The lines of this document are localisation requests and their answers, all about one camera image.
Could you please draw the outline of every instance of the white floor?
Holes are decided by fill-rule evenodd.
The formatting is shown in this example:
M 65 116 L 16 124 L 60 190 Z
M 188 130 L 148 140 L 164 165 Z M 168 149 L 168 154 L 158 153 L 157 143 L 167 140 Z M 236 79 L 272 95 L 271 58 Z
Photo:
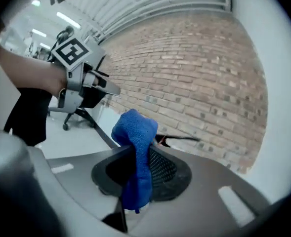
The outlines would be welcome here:
M 46 159 L 87 155 L 110 149 L 95 129 L 89 127 L 86 121 L 79 121 L 77 115 L 70 118 L 70 129 L 64 131 L 62 125 L 66 115 L 51 112 L 47 117 L 46 140 L 36 145 Z

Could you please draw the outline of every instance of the white ceiling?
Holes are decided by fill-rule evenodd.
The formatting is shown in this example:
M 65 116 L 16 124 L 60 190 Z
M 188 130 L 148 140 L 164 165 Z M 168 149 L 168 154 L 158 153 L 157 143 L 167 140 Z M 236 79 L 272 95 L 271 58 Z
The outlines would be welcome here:
M 56 35 L 69 25 L 56 16 L 60 11 L 81 25 L 76 33 L 96 41 L 106 39 L 123 28 L 155 15 L 183 10 L 231 11 L 231 0 L 66 0 L 50 5 L 39 0 L 39 7 L 28 5 L 14 19 L 12 26 L 22 36 L 32 28 L 47 34 L 35 39 L 52 46 Z

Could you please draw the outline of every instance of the ceiling light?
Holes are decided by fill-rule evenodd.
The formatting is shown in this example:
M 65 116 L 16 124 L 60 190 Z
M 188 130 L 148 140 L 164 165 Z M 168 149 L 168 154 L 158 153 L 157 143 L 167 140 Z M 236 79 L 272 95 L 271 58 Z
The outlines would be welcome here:
M 81 27 L 81 25 L 79 23 L 75 22 L 73 19 L 70 19 L 68 16 L 65 16 L 61 12 L 57 12 L 56 16 L 60 17 L 61 19 L 64 19 L 66 22 L 70 23 L 72 26 L 74 26 L 78 29 Z
M 38 7 L 40 6 L 41 2 L 39 0 L 33 0 L 31 4 Z
M 35 34 L 38 34 L 38 35 L 40 35 L 42 37 L 46 37 L 46 34 L 44 34 L 43 32 L 40 32 L 40 31 L 38 31 L 36 29 L 32 29 L 32 32 L 35 33 Z
M 43 44 L 42 42 L 40 43 L 40 46 L 43 46 L 44 48 L 48 49 L 48 50 L 51 50 L 51 47 L 46 45 L 46 44 Z

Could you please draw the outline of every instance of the blue towel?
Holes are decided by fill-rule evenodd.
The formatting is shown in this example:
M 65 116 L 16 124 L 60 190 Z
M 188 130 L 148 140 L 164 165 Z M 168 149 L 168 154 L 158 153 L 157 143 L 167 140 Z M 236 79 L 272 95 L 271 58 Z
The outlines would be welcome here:
M 138 212 L 151 199 L 152 176 L 148 165 L 148 150 L 157 129 L 158 124 L 155 120 L 143 117 L 135 109 L 122 114 L 112 129 L 113 140 L 120 146 L 134 145 L 136 153 L 136 172 L 123 188 L 124 209 Z

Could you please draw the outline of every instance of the brick wall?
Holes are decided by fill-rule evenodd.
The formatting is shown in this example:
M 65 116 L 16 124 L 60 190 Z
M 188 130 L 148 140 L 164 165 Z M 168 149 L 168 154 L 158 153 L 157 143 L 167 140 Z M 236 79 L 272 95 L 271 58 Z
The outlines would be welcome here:
M 230 15 L 178 13 L 129 27 L 103 44 L 101 71 L 121 87 L 104 102 L 159 123 L 183 151 L 246 172 L 265 132 L 264 74 L 243 27 Z

